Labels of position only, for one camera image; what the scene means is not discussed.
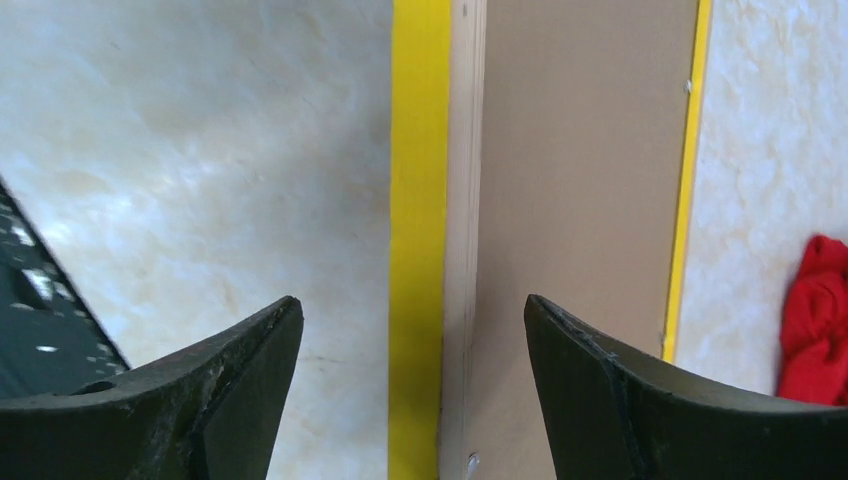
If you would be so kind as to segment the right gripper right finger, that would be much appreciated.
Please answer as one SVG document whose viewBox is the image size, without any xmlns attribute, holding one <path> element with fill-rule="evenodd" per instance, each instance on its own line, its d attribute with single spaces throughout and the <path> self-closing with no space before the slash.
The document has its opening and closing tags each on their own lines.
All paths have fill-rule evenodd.
<svg viewBox="0 0 848 480">
<path fill-rule="evenodd" d="M 530 295 L 529 357 L 560 479 L 843 479 L 847 411 L 726 385 Z"/>
</svg>

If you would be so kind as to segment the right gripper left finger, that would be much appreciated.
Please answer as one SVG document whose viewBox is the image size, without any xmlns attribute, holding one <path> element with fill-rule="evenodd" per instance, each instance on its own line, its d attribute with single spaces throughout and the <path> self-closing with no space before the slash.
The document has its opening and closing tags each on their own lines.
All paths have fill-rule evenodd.
<svg viewBox="0 0 848 480">
<path fill-rule="evenodd" d="M 304 328 L 286 296 L 68 395 L 1 403 L 5 479 L 263 479 Z"/>
</svg>

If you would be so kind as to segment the brown backing board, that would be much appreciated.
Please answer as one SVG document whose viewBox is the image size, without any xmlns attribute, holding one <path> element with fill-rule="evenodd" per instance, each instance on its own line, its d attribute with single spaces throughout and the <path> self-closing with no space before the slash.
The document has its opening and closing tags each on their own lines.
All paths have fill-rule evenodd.
<svg viewBox="0 0 848 480">
<path fill-rule="evenodd" d="M 491 1 L 465 446 L 551 479 L 523 310 L 542 295 L 661 351 L 698 5 Z"/>
</svg>

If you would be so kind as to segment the yellow wooden picture frame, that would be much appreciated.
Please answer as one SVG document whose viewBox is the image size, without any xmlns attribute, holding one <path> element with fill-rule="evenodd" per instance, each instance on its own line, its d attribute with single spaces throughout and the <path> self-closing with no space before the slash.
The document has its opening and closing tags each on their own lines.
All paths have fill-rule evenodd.
<svg viewBox="0 0 848 480">
<path fill-rule="evenodd" d="M 388 475 L 476 479 L 465 446 L 487 5 L 397 1 L 391 35 Z M 661 351 L 676 347 L 712 5 L 698 5 Z"/>
</svg>

